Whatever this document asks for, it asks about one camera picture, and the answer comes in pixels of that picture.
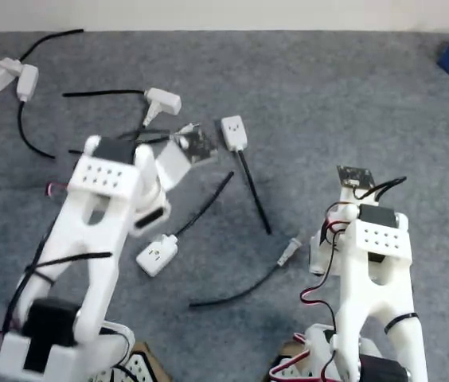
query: gray carpet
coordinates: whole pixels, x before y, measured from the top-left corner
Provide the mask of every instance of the gray carpet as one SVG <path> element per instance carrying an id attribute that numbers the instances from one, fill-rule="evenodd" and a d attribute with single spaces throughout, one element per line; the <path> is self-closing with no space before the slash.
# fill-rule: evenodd
<path id="1" fill-rule="evenodd" d="M 0 57 L 17 57 L 41 33 L 0 33 Z M 299 303 L 316 282 L 307 247 L 261 289 L 236 304 L 200 312 L 191 298 L 225 296 L 249 286 L 278 259 L 290 237 L 314 232 L 338 198 L 335 166 L 369 167 L 377 181 L 407 175 L 384 205 L 410 220 L 416 309 L 423 323 L 431 381 L 449 381 L 449 76 L 435 65 L 449 36 L 412 33 L 218 32 L 85 33 L 42 45 L 26 105 L 26 134 L 51 163 L 22 144 L 14 86 L 0 93 L 0 324 L 6 303 L 38 240 L 57 212 L 43 196 L 48 180 L 66 181 L 90 134 L 137 126 L 144 102 L 134 95 L 63 99 L 62 92 L 155 86 L 182 95 L 178 117 L 152 125 L 200 122 L 220 144 L 218 160 L 198 167 L 170 192 L 180 227 L 229 170 L 236 176 L 209 212 L 181 238 L 179 254 L 156 278 L 135 264 L 148 238 L 129 239 L 108 319 L 147 341 L 176 381 L 257 381 L 281 342 L 325 308 Z M 266 236 L 236 158 L 216 120 L 242 115 L 245 154 L 274 235 Z M 82 296 L 84 266 L 56 286 Z M 338 307 L 338 281 L 319 292 Z M 365 333 L 388 355 L 380 324 Z"/>

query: black wire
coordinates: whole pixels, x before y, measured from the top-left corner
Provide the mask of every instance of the black wire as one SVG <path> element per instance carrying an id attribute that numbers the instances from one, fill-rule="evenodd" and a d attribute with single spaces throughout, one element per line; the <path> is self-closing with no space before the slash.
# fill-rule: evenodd
<path id="1" fill-rule="evenodd" d="M 379 185 L 376 185 L 376 186 L 372 187 L 371 189 L 369 189 L 368 191 L 366 191 L 365 193 L 363 193 L 359 197 L 356 194 L 356 188 L 354 188 L 353 189 L 353 195 L 354 195 L 354 197 L 357 200 L 362 201 L 363 199 L 365 199 L 366 197 L 368 197 L 372 193 L 375 193 L 379 189 L 383 189 L 385 187 L 388 187 L 388 189 L 391 189 L 395 185 L 399 185 L 400 183 L 403 183 L 406 180 L 407 180 L 407 177 L 397 177 L 396 179 L 392 179 L 391 181 L 385 181 L 384 183 L 380 183 Z"/>
<path id="2" fill-rule="evenodd" d="M 375 201 L 379 201 L 385 193 L 387 193 L 392 187 L 396 185 L 400 185 L 404 181 L 407 180 L 407 177 L 398 177 L 397 179 L 393 180 L 390 185 L 386 185 L 376 196 Z"/>
<path id="3" fill-rule="evenodd" d="M 125 372 L 126 375 L 133 380 L 133 382 L 139 382 L 138 378 L 132 373 L 132 371 L 126 368 L 125 366 L 122 366 L 121 364 L 116 364 L 115 366 L 113 366 L 113 368 L 116 368 L 121 372 Z"/>
<path id="4" fill-rule="evenodd" d="M 53 38 L 58 38 L 58 37 L 63 37 L 63 36 L 68 36 L 68 35 L 71 35 L 71 34 L 82 33 L 82 32 L 84 32 L 83 29 L 71 29 L 71 30 L 66 30 L 65 32 L 53 33 L 53 34 L 49 34 L 47 36 L 44 36 L 43 38 L 35 41 L 33 43 L 33 45 L 30 46 L 28 48 L 28 50 L 22 54 L 21 57 L 19 57 L 19 60 L 20 61 L 24 61 L 30 54 L 32 54 L 32 52 L 35 50 L 35 48 L 37 46 L 39 46 L 40 44 L 42 44 L 43 42 L 45 42 L 47 40 L 51 40 Z"/>
<path id="5" fill-rule="evenodd" d="M 201 218 L 201 216 L 209 209 L 209 207 L 213 204 L 213 202 L 216 201 L 219 195 L 221 195 L 230 179 L 232 179 L 233 174 L 234 174 L 233 171 L 230 171 L 228 173 L 226 178 L 223 179 L 223 181 L 217 187 L 216 192 L 205 202 L 205 204 L 201 207 L 200 211 L 198 211 L 196 215 L 194 215 L 187 223 L 185 223 L 182 228 L 180 228 L 178 231 L 174 233 L 176 237 L 179 237 L 185 231 L 190 229 L 197 222 L 197 220 Z"/>
<path id="6" fill-rule="evenodd" d="M 145 94 L 145 91 L 138 89 L 115 89 L 115 90 L 98 90 L 95 92 L 69 92 L 69 93 L 62 93 L 62 97 L 65 98 L 93 97 L 93 96 L 105 96 L 108 94 Z"/>
<path id="7" fill-rule="evenodd" d="M 267 218 L 267 215 L 265 214 L 264 207 L 262 206 L 262 204 L 260 202 L 258 193 L 256 193 L 255 182 L 253 181 L 251 173 L 249 172 L 249 167 L 248 167 L 248 163 L 246 162 L 244 152 L 242 150 L 240 150 L 240 151 L 237 151 L 237 153 L 239 154 L 240 162 L 242 163 L 242 166 L 244 167 L 244 172 L 246 173 L 246 177 L 248 178 L 249 189 L 251 190 L 251 193 L 253 194 L 253 198 L 255 199 L 256 209 L 258 210 L 260 219 L 264 223 L 265 232 L 268 235 L 271 235 L 272 234 L 271 225 L 269 224 L 269 220 Z"/>
<path id="8" fill-rule="evenodd" d="M 23 142 L 34 152 L 39 154 L 42 157 L 49 158 L 49 159 L 55 159 L 54 155 L 48 154 L 38 148 L 36 148 L 32 143 L 29 142 L 29 140 L 25 136 L 25 132 L 23 131 L 23 108 L 25 107 L 25 101 L 21 101 L 19 103 L 19 109 L 18 109 L 18 130 L 19 135 L 21 136 L 21 139 Z"/>
<path id="9" fill-rule="evenodd" d="M 201 308 L 203 306 L 221 305 L 221 304 L 225 304 L 227 302 L 232 302 L 234 300 L 242 298 L 242 297 L 250 294 L 251 292 L 253 292 L 256 288 L 258 288 L 264 282 L 266 282 L 278 268 L 280 268 L 280 266 L 278 264 L 276 264 L 273 268 L 271 268 L 271 270 L 264 277 L 262 277 L 260 280 L 258 280 L 254 285 L 250 286 L 248 289 L 243 290 L 242 292 L 240 292 L 238 294 L 234 294 L 233 296 L 230 296 L 227 298 L 220 298 L 217 300 L 191 302 L 189 304 L 189 308 Z"/>

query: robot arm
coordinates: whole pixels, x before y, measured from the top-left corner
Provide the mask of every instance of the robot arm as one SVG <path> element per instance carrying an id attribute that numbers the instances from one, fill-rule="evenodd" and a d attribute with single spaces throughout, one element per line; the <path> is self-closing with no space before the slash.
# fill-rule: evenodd
<path id="1" fill-rule="evenodd" d="M 368 170 L 339 170 L 340 202 L 334 211 L 329 211 L 323 233 L 319 231 L 311 239 L 310 270 L 321 274 L 328 268 L 332 244 L 323 237 L 327 228 L 338 222 L 335 226 L 344 232 L 336 240 L 337 251 L 329 269 L 331 274 L 341 276 L 341 306 L 335 333 L 334 328 L 319 324 L 306 332 L 311 354 L 315 355 L 310 360 L 313 373 L 318 373 L 335 352 L 335 362 L 327 369 L 330 378 L 368 382 L 390 375 L 393 379 L 389 380 L 393 381 L 427 382 L 422 328 L 412 300 L 408 219 L 404 214 L 379 207 L 374 193 L 363 199 L 355 196 L 361 183 L 366 183 L 364 189 L 373 187 Z M 361 338 L 362 326 L 369 316 L 378 318 L 385 326 L 397 361 L 382 358 L 370 340 Z"/>
<path id="2" fill-rule="evenodd" d="M 81 381 L 123 361 L 135 342 L 134 334 L 125 326 L 104 321 L 123 245 L 128 233 L 140 236 L 168 218 L 166 191 L 189 169 L 172 142 L 155 160 L 145 145 L 98 136 L 87 140 L 38 262 L 81 253 L 109 256 L 88 261 L 88 290 L 81 304 L 48 297 L 51 282 L 70 262 L 29 275 L 16 309 L 21 330 L 4 336 L 0 375 L 16 380 Z"/>

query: small circuit board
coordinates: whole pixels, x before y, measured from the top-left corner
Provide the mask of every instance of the small circuit board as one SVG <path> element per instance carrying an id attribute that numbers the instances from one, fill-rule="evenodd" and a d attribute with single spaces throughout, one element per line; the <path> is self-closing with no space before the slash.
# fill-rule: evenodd
<path id="1" fill-rule="evenodd" d="M 338 175 L 342 187 L 350 187 L 353 189 L 371 189 L 375 186 L 373 175 L 368 169 L 338 166 Z"/>
<path id="2" fill-rule="evenodd" d="M 212 161 L 217 156 L 217 146 L 200 127 L 184 127 L 175 135 L 175 140 L 193 166 Z"/>

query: power strip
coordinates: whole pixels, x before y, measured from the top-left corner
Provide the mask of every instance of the power strip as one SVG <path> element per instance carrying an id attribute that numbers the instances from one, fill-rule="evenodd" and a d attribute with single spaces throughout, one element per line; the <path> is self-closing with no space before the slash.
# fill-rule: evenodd
<path id="1" fill-rule="evenodd" d="M 139 382 L 158 382 L 144 352 L 131 354 L 124 367 L 132 372 Z M 88 378 L 88 382 L 110 382 L 111 372 L 113 372 L 114 382 L 132 382 L 132 379 L 125 372 L 117 368 L 100 372 Z"/>

